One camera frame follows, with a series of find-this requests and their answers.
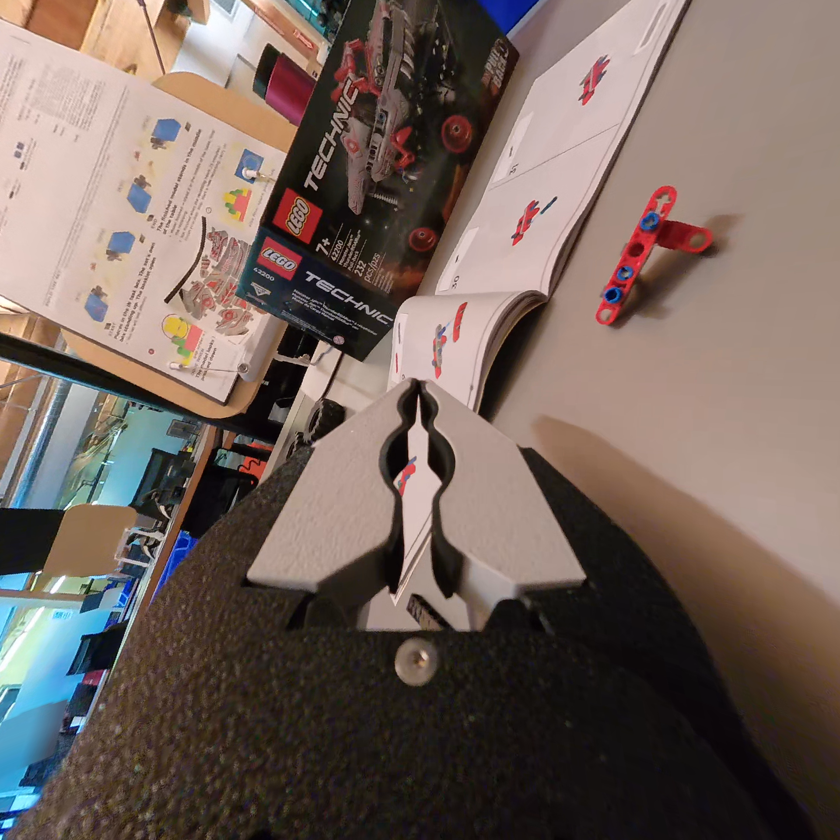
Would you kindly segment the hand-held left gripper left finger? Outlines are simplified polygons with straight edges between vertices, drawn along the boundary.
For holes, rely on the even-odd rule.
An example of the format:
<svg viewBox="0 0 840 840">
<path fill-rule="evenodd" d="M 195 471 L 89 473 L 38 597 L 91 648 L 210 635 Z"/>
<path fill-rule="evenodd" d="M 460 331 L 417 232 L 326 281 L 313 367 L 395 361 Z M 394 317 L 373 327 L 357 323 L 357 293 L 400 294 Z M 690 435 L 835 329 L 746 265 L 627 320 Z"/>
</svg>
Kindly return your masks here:
<svg viewBox="0 0 840 840">
<path fill-rule="evenodd" d="M 396 477 L 418 381 L 394 386 L 311 449 L 310 458 L 246 579 L 250 585 L 329 600 L 365 629 L 416 629 L 385 605 L 404 560 Z"/>
</svg>

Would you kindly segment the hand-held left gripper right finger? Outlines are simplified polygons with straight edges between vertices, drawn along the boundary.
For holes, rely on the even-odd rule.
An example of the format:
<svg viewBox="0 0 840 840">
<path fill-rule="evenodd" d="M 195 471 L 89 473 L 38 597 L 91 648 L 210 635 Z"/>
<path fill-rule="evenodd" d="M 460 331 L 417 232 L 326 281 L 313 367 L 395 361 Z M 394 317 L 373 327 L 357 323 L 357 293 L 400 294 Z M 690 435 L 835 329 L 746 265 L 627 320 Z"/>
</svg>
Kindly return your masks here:
<svg viewBox="0 0 840 840">
<path fill-rule="evenodd" d="M 579 587 L 586 575 L 519 446 L 431 381 L 418 385 L 432 499 L 430 557 L 444 598 L 483 629 L 504 601 Z"/>
</svg>

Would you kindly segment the red blue toy brick assembly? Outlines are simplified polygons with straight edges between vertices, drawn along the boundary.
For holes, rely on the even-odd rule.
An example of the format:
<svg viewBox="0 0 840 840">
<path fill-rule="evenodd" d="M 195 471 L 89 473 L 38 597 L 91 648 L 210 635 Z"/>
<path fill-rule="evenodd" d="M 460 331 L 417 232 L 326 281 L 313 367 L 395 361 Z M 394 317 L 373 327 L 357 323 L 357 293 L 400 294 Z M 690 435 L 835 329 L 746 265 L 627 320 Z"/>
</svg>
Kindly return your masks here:
<svg viewBox="0 0 840 840">
<path fill-rule="evenodd" d="M 672 185 L 660 186 L 649 197 L 602 290 L 595 313 L 598 324 L 612 326 L 622 314 L 634 285 L 656 248 L 698 256 L 711 247 L 713 235 L 707 227 L 670 219 L 677 197 L 678 191 Z"/>
</svg>

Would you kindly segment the white instruction booklet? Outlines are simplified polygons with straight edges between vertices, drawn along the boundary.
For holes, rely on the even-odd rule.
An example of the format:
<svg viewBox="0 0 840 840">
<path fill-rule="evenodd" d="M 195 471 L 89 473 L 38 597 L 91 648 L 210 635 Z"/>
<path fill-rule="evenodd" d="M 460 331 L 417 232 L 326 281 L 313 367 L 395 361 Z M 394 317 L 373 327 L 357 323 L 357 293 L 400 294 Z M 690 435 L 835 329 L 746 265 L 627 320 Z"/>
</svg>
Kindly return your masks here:
<svg viewBox="0 0 840 840">
<path fill-rule="evenodd" d="M 388 387 L 433 382 L 478 414 L 512 330 L 549 302 L 592 205 L 690 2 L 634 1 L 539 76 L 434 294 L 402 304 Z M 440 478 L 416 405 L 401 492 L 404 561 L 395 606 L 444 605 L 431 564 Z"/>
</svg>

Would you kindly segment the grey desk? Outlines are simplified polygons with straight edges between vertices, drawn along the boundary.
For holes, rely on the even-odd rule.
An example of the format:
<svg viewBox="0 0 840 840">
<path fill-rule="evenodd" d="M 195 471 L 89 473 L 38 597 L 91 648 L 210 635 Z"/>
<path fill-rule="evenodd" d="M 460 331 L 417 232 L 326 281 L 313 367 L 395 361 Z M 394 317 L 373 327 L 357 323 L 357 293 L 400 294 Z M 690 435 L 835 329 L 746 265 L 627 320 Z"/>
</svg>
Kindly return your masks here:
<svg viewBox="0 0 840 840">
<path fill-rule="evenodd" d="M 765 757 L 838 838 L 838 2 L 691 2 L 483 409 L 643 548 Z M 652 193 L 708 228 L 602 290 Z"/>
</svg>

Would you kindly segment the blue storage bin white tag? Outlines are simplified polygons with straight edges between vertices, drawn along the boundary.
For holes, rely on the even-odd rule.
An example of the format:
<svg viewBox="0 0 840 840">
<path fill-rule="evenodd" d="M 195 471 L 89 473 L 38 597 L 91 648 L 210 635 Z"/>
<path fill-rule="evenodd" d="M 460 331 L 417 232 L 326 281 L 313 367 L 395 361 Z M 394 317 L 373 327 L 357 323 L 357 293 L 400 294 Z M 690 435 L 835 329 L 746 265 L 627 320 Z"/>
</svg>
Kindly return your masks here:
<svg viewBox="0 0 840 840">
<path fill-rule="evenodd" d="M 152 601 L 154 601 L 161 589 L 165 586 L 166 582 L 170 580 L 175 570 L 186 559 L 196 544 L 197 539 L 192 537 L 189 532 L 184 530 L 179 531 L 174 547 L 164 565 L 161 578 L 155 586 L 154 593 L 152 594 Z"/>
</svg>

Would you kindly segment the black toy set box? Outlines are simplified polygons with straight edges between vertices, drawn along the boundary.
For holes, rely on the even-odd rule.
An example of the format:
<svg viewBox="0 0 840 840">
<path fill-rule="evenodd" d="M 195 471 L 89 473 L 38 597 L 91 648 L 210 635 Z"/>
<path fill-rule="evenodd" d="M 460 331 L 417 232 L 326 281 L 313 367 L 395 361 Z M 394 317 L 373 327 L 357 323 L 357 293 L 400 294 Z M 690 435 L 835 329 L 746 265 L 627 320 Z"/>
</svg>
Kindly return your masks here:
<svg viewBox="0 0 840 840">
<path fill-rule="evenodd" d="M 238 295 L 365 360 L 417 293 L 517 62 L 480 2 L 350 2 Z"/>
</svg>

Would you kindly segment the printed instruction sheet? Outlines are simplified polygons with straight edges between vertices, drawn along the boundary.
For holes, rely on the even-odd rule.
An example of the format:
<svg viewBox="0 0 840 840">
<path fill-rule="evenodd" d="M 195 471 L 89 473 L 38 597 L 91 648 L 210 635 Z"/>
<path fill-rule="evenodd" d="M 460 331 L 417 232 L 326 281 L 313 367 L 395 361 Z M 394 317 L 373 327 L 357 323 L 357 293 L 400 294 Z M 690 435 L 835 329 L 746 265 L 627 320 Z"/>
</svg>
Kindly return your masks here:
<svg viewBox="0 0 840 840">
<path fill-rule="evenodd" d="M 2 297 L 214 403 L 269 325 L 237 286 L 285 159 L 2 21 Z"/>
</svg>

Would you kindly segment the dark red cylinder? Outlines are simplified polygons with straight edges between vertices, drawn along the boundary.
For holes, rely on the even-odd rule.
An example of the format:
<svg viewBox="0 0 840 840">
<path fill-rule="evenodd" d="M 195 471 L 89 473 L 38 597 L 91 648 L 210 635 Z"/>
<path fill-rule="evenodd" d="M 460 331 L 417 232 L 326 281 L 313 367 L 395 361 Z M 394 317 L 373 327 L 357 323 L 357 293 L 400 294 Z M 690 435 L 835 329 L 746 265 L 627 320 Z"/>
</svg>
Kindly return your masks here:
<svg viewBox="0 0 840 840">
<path fill-rule="evenodd" d="M 315 77 L 276 47 L 267 44 L 263 48 L 253 92 L 294 127 L 301 124 L 316 84 Z"/>
</svg>

